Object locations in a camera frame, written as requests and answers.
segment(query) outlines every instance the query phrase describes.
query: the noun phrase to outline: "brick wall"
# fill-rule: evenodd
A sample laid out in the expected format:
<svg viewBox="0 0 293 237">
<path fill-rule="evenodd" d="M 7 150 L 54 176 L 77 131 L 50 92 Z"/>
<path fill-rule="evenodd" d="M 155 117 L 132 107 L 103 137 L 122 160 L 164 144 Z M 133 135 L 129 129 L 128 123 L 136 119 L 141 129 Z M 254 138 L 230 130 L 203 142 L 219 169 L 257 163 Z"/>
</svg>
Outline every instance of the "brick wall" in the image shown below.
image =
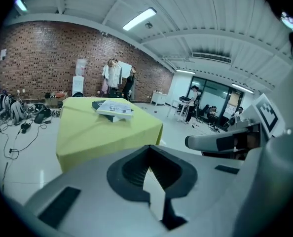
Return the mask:
<svg viewBox="0 0 293 237">
<path fill-rule="evenodd" d="M 111 58 L 136 67 L 135 100 L 148 101 L 153 90 L 168 93 L 173 75 L 153 58 L 134 46 L 96 29 L 71 23 L 27 22 L 9 26 L 0 33 L 0 85 L 13 95 L 17 89 L 23 99 L 44 98 L 46 92 L 72 93 L 77 59 L 88 60 L 84 75 L 84 94 L 95 96 L 101 89 L 103 66 Z"/>
</svg>

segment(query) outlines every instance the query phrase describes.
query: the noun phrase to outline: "floor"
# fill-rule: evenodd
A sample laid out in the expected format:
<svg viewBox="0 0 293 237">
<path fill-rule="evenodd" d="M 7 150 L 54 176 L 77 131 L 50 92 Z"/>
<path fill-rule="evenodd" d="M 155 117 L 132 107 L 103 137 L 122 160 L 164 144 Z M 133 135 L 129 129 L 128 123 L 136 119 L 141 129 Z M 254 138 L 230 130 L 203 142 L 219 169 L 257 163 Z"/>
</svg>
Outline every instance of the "floor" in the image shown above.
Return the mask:
<svg viewBox="0 0 293 237">
<path fill-rule="evenodd" d="M 177 122 L 177 116 L 174 115 L 175 109 L 172 109 L 167 117 L 169 106 L 136 105 L 163 121 L 162 146 L 201 155 L 199 151 L 191 150 L 185 146 L 185 137 L 188 135 L 214 134 L 206 124 L 195 122 L 199 126 L 195 125 L 195 128 L 193 128 L 191 124 L 186 125 L 182 122 Z M 53 118 L 52 123 L 47 125 L 46 130 L 39 129 L 39 132 L 38 125 L 33 123 L 30 130 L 26 134 L 19 133 L 16 140 L 15 138 L 20 127 L 8 127 L 3 132 L 9 136 L 5 148 L 6 156 L 9 156 L 9 148 L 20 150 L 26 147 L 35 139 L 38 132 L 36 140 L 26 150 L 20 152 L 16 160 L 10 160 L 3 156 L 7 135 L 0 133 L 0 187 L 2 187 L 5 165 L 8 162 L 4 179 L 4 194 L 6 196 L 24 204 L 36 191 L 61 174 L 61 169 L 55 155 L 59 122 L 59 118 Z"/>
</svg>

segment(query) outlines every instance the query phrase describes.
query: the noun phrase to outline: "air conditioner vent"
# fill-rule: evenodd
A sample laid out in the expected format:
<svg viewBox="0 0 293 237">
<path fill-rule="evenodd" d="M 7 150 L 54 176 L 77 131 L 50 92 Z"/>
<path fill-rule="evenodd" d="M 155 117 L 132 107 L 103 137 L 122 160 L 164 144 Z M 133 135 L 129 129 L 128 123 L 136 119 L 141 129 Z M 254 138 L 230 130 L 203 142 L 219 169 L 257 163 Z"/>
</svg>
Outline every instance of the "air conditioner vent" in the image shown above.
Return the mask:
<svg viewBox="0 0 293 237">
<path fill-rule="evenodd" d="M 227 64 L 231 64 L 231 59 L 226 56 L 216 55 L 216 54 L 209 54 L 209 53 L 192 53 L 192 58 L 198 58 L 198 59 L 206 59 L 206 60 L 213 60 L 213 61 L 219 61 Z"/>
</svg>

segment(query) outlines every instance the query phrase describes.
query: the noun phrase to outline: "book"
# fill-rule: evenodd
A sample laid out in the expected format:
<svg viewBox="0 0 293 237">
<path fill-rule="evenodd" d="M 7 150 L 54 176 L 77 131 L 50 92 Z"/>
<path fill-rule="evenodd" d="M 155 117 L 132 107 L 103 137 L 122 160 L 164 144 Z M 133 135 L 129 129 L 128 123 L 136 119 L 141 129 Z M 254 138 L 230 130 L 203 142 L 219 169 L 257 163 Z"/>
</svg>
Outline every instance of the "book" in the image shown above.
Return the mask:
<svg viewBox="0 0 293 237">
<path fill-rule="evenodd" d="M 94 101 L 94 102 L 92 102 L 92 107 L 97 111 L 104 102 L 105 102 L 105 100 Z M 123 118 L 116 116 L 116 115 L 109 115 L 109 114 L 108 115 L 101 114 L 101 115 L 105 116 L 111 122 L 117 122 L 117 121 L 123 119 Z"/>
<path fill-rule="evenodd" d="M 120 103 L 113 100 L 105 100 L 96 110 L 103 115 L 117 116 L 119 118 L 131 119 L 132 111 L 129 104 Z"/>
</svg>

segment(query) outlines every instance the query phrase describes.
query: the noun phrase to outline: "yellow tablecloth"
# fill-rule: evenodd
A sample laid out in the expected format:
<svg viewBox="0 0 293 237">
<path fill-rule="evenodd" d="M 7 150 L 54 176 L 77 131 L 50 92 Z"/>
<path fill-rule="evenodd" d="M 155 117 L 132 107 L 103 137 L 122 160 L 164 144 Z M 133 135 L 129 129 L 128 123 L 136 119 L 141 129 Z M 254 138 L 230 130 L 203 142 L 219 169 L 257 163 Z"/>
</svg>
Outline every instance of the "yellow tablecloth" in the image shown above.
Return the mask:
<svg viewBox="0 0 293 237">
<path fill-rule="evenodd" d="M 130 120 L 111 122 L 97 114 L 93 101 L 125 99 L 70 97 L 64 100 L 60 115 L 56 155 L 63 172 L 90 159 L 144 145 L 159 145 L 163 123 L 131 104 Z"/>
</svg>

